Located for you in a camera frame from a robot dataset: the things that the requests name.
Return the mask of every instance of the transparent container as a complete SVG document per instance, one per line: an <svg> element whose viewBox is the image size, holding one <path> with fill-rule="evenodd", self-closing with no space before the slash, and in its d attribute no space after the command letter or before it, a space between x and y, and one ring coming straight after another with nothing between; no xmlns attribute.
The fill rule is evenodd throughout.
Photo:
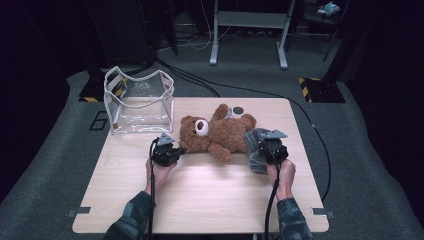
<svg viewBox="0 0 424 240"><path fill-rule="evenodd" d="M174 80L165 72L133 78L114 67L105 75L104 91L112 134L172 132Z"/></svg>

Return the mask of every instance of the wooden table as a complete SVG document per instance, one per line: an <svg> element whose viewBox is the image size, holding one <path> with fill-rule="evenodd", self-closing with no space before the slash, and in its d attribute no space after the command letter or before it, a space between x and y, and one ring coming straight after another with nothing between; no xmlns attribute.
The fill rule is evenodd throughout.
<svg viewBox="0 0 424 240"><path fill-rule="evenodd" d="M180 120L187 115L212 117L219 104L242 107L258 121L258 128L278 129L289 159L297 166L293 194L312 232L325 232L326 216L313 215L322 208L311 167L290 106L277 98L175 98L174 131L168 133L178 147ZM145 163L149 147L160 133L110 135L107 137L81 207L73 224L77 233L104 233L123 212L125 204L146 185ZM181 156L161 192L156 196L155 233L263 233L265 212L272 187L266 175L254 173L248 155L235 153L226 165L209 153ZM276 200L270 232L278 232Z"/></svg>

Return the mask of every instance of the brown teddy bear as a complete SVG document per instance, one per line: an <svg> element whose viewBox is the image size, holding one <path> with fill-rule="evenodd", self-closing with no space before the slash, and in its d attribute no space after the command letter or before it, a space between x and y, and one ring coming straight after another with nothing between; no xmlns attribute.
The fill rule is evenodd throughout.
<svg viewBox="0 0 424 240"><path fill-rule="evenodd" d="M181 119L179 145L187 153L208 151L221 163L231 160L233 152L248 152L243 134L256 126L250 114L231 118L232 110L220 104L208 122L202 117L186 116Z"/></svg>

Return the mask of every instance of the teddy bear nose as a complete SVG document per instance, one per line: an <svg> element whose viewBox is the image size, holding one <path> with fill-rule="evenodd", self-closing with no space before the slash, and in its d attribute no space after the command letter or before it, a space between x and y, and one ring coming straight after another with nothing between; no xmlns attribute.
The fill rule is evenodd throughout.
<svg viewBox="0 0 424 240"><path fill-rule="evenodd" d="M196 133L199 136L205 136L209 132L209 124L205 120L197 120L195 123Z"/></svg>

